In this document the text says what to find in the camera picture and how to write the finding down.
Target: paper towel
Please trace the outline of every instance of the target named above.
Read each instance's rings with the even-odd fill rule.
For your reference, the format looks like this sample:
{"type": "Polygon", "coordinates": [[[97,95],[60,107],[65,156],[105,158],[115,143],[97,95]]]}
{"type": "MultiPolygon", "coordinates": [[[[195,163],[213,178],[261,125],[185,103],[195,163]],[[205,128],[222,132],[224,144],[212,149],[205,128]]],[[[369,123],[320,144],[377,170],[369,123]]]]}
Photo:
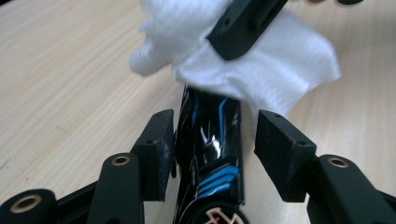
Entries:
{"type": "Polygon", "coordinates": [[[253,118],[259,109],[286,116],[307,91],[340,77],[332,44],[286,9],[247,54],[224,61],[206,37],[231,2],[141,0],[146,40],[131,69],[147,76],[172,64],[174,79],[247,102],[253,118]]]}

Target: light wood surface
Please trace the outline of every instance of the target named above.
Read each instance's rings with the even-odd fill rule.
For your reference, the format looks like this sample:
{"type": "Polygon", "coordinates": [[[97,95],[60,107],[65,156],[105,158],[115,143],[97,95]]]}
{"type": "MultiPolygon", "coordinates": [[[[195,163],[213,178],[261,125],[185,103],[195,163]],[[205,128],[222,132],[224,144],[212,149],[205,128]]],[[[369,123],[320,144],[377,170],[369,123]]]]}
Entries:
{"type": "MultiPolygon", "coordinates": [[[[343,72],[309,92],[290,121],[318,155],[351,159],[376,188],[396,195],[396,1],[287,7],[333,42],[343,72]]],[[[137,0],[0,7],[0,203],[27,189],[51,189],[57,198],[80,189],[107,157],[130,150],[153,113],[178,114],[183,84],[169,68],[146,78],[128,68],[145,17],[137,0]]],[[[281,202],[251,138],[244,145],[242,209],[251,223],[309,223],[305,204],[281,202]]],[[[172,222],[177,181],[165,203],[146,203],[146,223],[172,222]]]]}

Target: blue stripe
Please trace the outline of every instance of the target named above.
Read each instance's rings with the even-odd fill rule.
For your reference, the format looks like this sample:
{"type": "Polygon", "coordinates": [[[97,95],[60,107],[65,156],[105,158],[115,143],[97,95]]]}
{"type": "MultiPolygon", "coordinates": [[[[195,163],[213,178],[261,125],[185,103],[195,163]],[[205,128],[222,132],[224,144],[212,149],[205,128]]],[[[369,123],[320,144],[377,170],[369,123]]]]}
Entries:
{"type": "Polygon", "coordinates": [[[234,177],[235,177],[235,175],[232,175],[232,174],[224,175],[224,176],[220,177],[219,179],[217,179],[217,180],[207,184],[206,186],[202,187],[201,189],[199,189],[199,192],[200,193],[205,192],[209,189],[213,189],[213,188],[220,186],[222,184],[229,183],[233,180],[234,177]]]}
{"type": "Polygon", "coordinates": [[[197,118],[198,105],[199,105],[199,101],[198,99],[195,98],[194,110],[192,111],[192,126],[194,126],[195,120],[197,118]]]}
{"type": "Polygon", "coordinates": [[[209,190],[209,191],[207,191],[207,192],[205,192],[205,193],[203,193],[201,195],[198,195],[198,199],[211,196],[211,195],[213,195],[215,193],[219,193],[221,191],[229,189],[230,187],[231,187],[230,183],[225,183],[225,184],[220,185],[220,186],[218,186],[218,187],[216,187],[214,189],[211,189],[211,190],[209,190]]]}
{"type": "Polygon", "coordinates": [[[203,180],[200,184],[200,186],[204,187],[206,184],[224,176],[224,175],[237,175],[239,173],[239,169],[232,166],[232,165],[227,165],[223,168],[221,168],[219,171],[215,172],[213,175],[210,177],[206,178],[203,180]]]}
{"type": "Polygon", "coordinates": [[[220,137],[219,137],[219,141],[220,141],[220,146],[222,147],[223,144],[223,135],[224,135],[224,127],[223,127],[223,114],[222,114],[222,109],[225,105],[225,103],[227,102],[228,98],[225,98],[220,106],[219,106],[219,125],[220,125],[220,137]]]}

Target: black object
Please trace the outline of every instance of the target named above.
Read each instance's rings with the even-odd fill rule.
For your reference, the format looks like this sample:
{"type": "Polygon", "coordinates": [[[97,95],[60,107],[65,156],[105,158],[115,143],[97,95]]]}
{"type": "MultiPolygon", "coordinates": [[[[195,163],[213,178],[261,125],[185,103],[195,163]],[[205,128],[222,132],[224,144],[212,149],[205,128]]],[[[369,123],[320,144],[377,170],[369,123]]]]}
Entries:
{"type": "Polygon", "coordinates": [[[218,209],[239,216],[245,200],[240,125],[239,101],[185,87],[176,133],[181,179],[174,223],[195,223],[213,202],[228,204],[218,209]]]}
{"type": "Polygon", "coordinates": [[[166,186],[175,157],[174,111],[153,115],[131,153],[141,163],[143,201],[165,200],[166,186]]]}
{"type": "Polygon", "coordinates": [[[47,189],[30,189],[8,199],[0,207],[0,223],[55,224],[55,195],[47,189]]]}
{"type": "Polygon", "coordinates": [[[308,193],[313,224],[396,223],[394,197],[376,190],[352,161],[317,158],[315,148],[285,118],[260,111],[255,153],[285,202],[303,202],[308,193]]]}
{"type": "Polygon", "coordinates": [[[234,0],[207,37],[226,61],[250,50],[288,0],[234,0]]]}
{"type": "Polygon", "coordinates": [[[139,161],[133,153],[105,160],[96,184],[87,224],[144,223],[139,161]]]}
{"type": "Polygon", "coordinates": [[[85,223],[90,212],[96,182],[58,200],[58,220],[63,223],[85,223]]]}
{"type": "Polygon", "coordinates": [[[344,5],[355,5],[358,4],[359,2],[362,2],[363,0],[337,0],[337,1],[344,5]]]}
{"type": "Polygon", "coordinates": [[[316,156],[317,146],[282,116],[260,111],[254,153],[260,158],[283,201],[301,203],[302,170],[316,156]]]}

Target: wooden table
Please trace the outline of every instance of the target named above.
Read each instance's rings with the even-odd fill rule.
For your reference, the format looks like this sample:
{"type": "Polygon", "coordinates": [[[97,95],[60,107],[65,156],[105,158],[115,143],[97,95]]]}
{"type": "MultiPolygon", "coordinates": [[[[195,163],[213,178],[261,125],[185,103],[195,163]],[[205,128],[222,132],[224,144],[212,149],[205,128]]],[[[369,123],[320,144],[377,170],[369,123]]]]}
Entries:
{"type": "MultiPolygon", "coordinates": [[[[396,1],[287,7],[327,36],[343,77],[309,92],[289,119],[318,145],[359,165],[396,195],[396,1]]],[[[170,70],[142,78],[128,58],[143,41],[137,0],[14,0],[0,7],[0,203],[27,189],[61,198],[98,178],[105,158],[129,151],[150,116],[174,108],[170,70]]],[[[282,203],[245,136],[251,223],[309,223],[305,204],[282,203]]],[[[146,203],[146,223],[171,223],[177,195],[146,203]]]]}

